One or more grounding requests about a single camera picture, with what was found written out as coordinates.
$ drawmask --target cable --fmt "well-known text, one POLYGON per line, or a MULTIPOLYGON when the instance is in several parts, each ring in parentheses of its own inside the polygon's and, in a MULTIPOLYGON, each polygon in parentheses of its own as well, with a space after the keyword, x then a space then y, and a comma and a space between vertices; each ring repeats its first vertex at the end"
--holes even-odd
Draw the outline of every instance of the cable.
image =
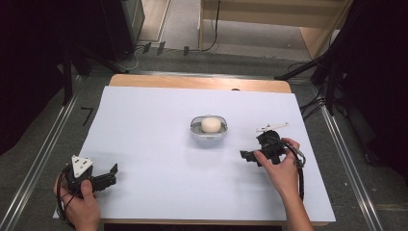
POLYGON ((288 66, 288 73, 290 72, 291 67, 294 66, 294 65, 296 65, 296 64, 307 64, 307 62, 298 62, 298 63, 290 64, 290 65, 288 66))
MULTIPOLYGON (((57 198, 57 205, 58 205, 57 213, 60 216, 60 219, 65 221, 71 228, 75 229, 75 225, 73 225, 69 221, 68 217, 66 216, 65 209, 63 207, 64 202, 62 201, 62 197, 61 197, 61 184, 62 184, 62 181, 63 181, 63 177, 68 172, 68 170, 71 168, 71 166, 72 165, 66 165, 66 167, 61 171, 60 175, 58 176, 56 198, 57 198)), ((72 196, 72 198, 69 199, 69 202, 65 205, 65 208, 71 202, 73 197, 74 196, 72 196)))
POLYGON ((306 118, 308 118, 311 114, 317 112, 321 107, 323 107, 323 103, 319 103, 317 107, 315 107, 315 109, 313 109, 309 114, 307 114, 305 117, 303 117, 303 120, 305 120, 306 118))
POLYGON ((303 113, 305 113, 306 109, 308 107, 312 106, 313 104, 323 104, 324 105, 325 103, 326 103, 326 98, 319 98, 319 99, 316 99, 316 100, 312 101, 308 105, 300 106, 299 109, 302 111, 302 114, 303 114, 303 113))
POLYGON ((116 63, 116 65, 120 66, 121 68, 123 68, 123 69, 125 69, 125 70, 133 70, 133 69, 135 69, 135 68, 138 67, 138 65, 139 65, 139 60, 138 60, 138 57, 136 56, 136 52, 138 52, 139 50, 142 50, 143 47, 144 47, 144 46, 137 48, 137 49, 135 50, 135 52, 134 52, 134 56, 135 56, 135 59, 136 59, 136 64, 135 64, 134 66, 132 66, 132 67, 126 67, 126 66, 123 66, 123 65, 121 65, 121 64, 119 64, 119 63, 116 63))
POLYGON ((304 106, 299 107, 300 110, 301 110, 300 112, 301 112, 302 114, 306 111, 306 109, 307 109, 310 105, 312 105, 312 104, 315 102, 315 100, 319 97, 320 92, 321 92, 322 89, 323 89, 323 85, 320 86, 320 89, 318 90, 318 93, 316 94, 315 98, 312 99, 312 101, 310 101, 308 104, 306 104, 306 105, 304 105, 304 106))
POLYGON ((201 51, 201 52, 206 52, 206 51, 209 51, 211 48, 213 48, 213 46, 214 46, 214 44, 216 44, 216 41, 217 41, 217 37, 218 37, 218 17, 219 17, 219 5, 221 4, 221 1, 220 0, 218 0, 218 7, 217 7, 217 17, 216 17, 216 37, 214 38, 214 41, 213 41, 213 44, 209 47, 209 48, 207 48, 207 49, 204 49, 204 50, 200 50, 200 49, 197 49, 197 50, 191 50, 190 52, 196 52, 196 51, 201 51))
POLYGON ((305 195, 303 167, 306 164, 306 157, 303 155, 303 153, 300 150, 296 149, 295 147, 291 146, 288 143, 285 143, 281 140, 278 140, 277 138, 272 138, 272 137, 267 137, 267 139, 278 141, 279 143, 283 144, 293 153, 294 157, 296 158, 296 162, 294 164, 296 165, 297 174, 299 175, 299 196, 300 196, 300 199, 303 201, 304 195, 305 195), (300 161, 297 155, 300 155, 303 158, 303 161, 300 161))

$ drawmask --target hand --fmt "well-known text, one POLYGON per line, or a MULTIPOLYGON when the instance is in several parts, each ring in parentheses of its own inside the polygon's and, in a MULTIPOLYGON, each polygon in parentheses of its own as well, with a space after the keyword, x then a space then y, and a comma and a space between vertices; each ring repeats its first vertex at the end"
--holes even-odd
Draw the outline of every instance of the hand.
MULTIPOLYGON (((299 143, 289 138, 282 138, 283 142, 299 148, 299 143)), ((258 162, 267 170, 270 180, 278 190, 285 206, 288 230, 314 230, 306 213, 305 207, 298 193, 297 167, 294 164, 295 156, 285 149, 286 157, 279 165, 274 165, 260 151, 254 155, 258 162)))
MULTIPOLYGON (((58 179, 54 186, 54 194, 57 194, 58 179)), ((75 225, 77 231, 95 231, 98 229, 100 220, 100 210, 95 196, 92 192, 90 180, 81 183, 81 192, 84 199, 73 197, 66 188, 61 187, 61 197, 65 205, 65 213, 69 221, 75 225)))
MULTIPOLYGON (((283 142, 299 148, 299 143, 289 138, 282 138, 283 142)), ((254 155, 258 162, 265 168, 269 178, 281 197, 298 196, 298 174, 294 165, 295 156, 285 148, 286 157, 279 165, 274 165, 260 151, 255 151, 254 155)))

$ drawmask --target black cable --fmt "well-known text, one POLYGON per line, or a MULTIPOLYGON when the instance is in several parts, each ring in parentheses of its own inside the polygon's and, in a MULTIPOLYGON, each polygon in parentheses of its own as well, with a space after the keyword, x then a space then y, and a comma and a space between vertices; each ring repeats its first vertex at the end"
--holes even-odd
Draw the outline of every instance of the black cable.
POLYGON ((318 93, 316 94, 315 98, 312 99, 312 101, 310 101, 308 104, 306 104, 306 105, 300 107, 301 109, 303 108, 303 110, 300 111, 302 114, 304 114, 304 112, 306 111, 306 109, 307 109, 310 105, 312 105, 313 102, 320 96, 320 92, 321 92, 322 89, 323 89, 323 85, 320 86, 320 89, 318 90, 318 93))
MULTIPOLYGON (((299 158, 297 157, 297 152, 294 151, 293 148, 292 148, 289 144, 287 144, 287 143, 285 143, 285 142, 283 142, 283 141, 280 141, 280 142, 281 142, 283 145, 285 145, 286 147, 288 147, 288 149, 293 153, 294 157, 296 158, 296 163, 299 163, 300 160, 299 160, 299 158)), ((306 158, 303 157, 303 165, 304 165, 305 163, 306 163, 306 158)), ((304 195, 305 195, 303 168, 300 167, 300 166, 298 166, 298 165, 296 165, 296 166, 297 166, 297 174, 299 175, 299 196, 300 196, 300 199, 303 201, 304 195)))
POLYGON ((299 175, 299 196, 300 199, 303 201, 304 199, 304 195, 305 195, 305 188, 304 188, 304 176, 303 176, 303 166, 304 164, 306 164, 306 157, 303 157, 303 163, 300 162, 299 157, 297 157, 297 152, 295 150, 293 150, 293 148, 288 144, 285 143, 281 140, 278 140, 277 138, 272 138, 272 137, 267 137, 268 140, 274 140, 274 141, 278 141, 279 143, 283 144, 284 146, 286 146, 294 155, 294 157, 296 158, 296 168, 297 168, 297 174, 299 175))
POLYGON ((322 103, 322 104, 325 104, 326 103, 326 98, 319 98, 319 99, 315 99, 314 101, 312 101, 311 103, 309 103, 308 105, 303 105, 303 106, 300 106, 299 107, 299 109, 300 110, 306 110, 309 106, 312 106, 313 104, 317 104, 317 103, 322 103))
POLYGON ((213 44, 212 44, 209 48, 207 48, 207 49, 205 49, 205 50, 191 50, 192 52, 194 52, 194 51, 206 52, 206 51, 209 51, 211 48, 213 48, 214 44, 216 44, 217 37, 218 37, 218 32, 217 32, 217 30, 218 30, 218 17, 219 17, 219 5, 220 5, 220 4, 221 4, 221 0, 218 0, 217 17, 216 17, 216 37, 214 38, 213 44))
POLYGON ((303 120, 305 120, 306 118, 308 118, 311 114, 317 112, 321 107, 323 106, 323 104, 318 104, 317 107, 315 107, 309 114, 307 114, 305 117, 303 117, 303 120))
POLYGON ((65 204, 65 209, 68 207, 68 204, 74 199, 75 195, 72 195, 68 202, 65 204))
POLYGON ((300 74, 300 73, 302 73, 302 72, 304 72, 304 71, 306 71, 306 70, 308 70, 308 69, 310 69, 312 67, 315 67, 316 65, 318 65, 318 66, 320 66, 320 67, 322 67, 322 68, 324 68, 326 70, 329 70, 328 66, 325 66, 324 64, 320 63, 320 61, 324 61, 324 58, 325 58, 324 55, 322 55, 320 57, 317 57, 316 59, 311 60, 310 62, 306 63, 305 65, 296 68, 295 70, 291 71, 290 73, 286 73, 286 74, 281 75, 281 76, 276 76, 273 79, 274 80, 287 81, 287 80, 293 78, 294 76, 296 76, 296 75, 298 75, 298 74, 300 74))
POLYGON ((58 205, 58 210, 57 213, 60 216, 60 219, 62 219, 63 221, 65 221, 71 228, 75 229, 75 225, 73 225, 68 217, 66 216, 65 213, 65 209, 63 207, 63 201, 62 201, 62 197, 61 197, 61 183, 63 181, 63 177, 64 175, 68 172, 68 170, 71 168, 71 165, 66 165, 66 167, 61 171, 59 177, 58 177, 58 181, 57 181, 57 205, 58 205))
POLYGON ((290 64, 290 65, 288 66, 288 73, 290 72, 291 67, 294 66, 294 65, 296 65, 296 64, 307 64, 307 63, 306 63, 306 62, 298 62, 298 63, 290 64))

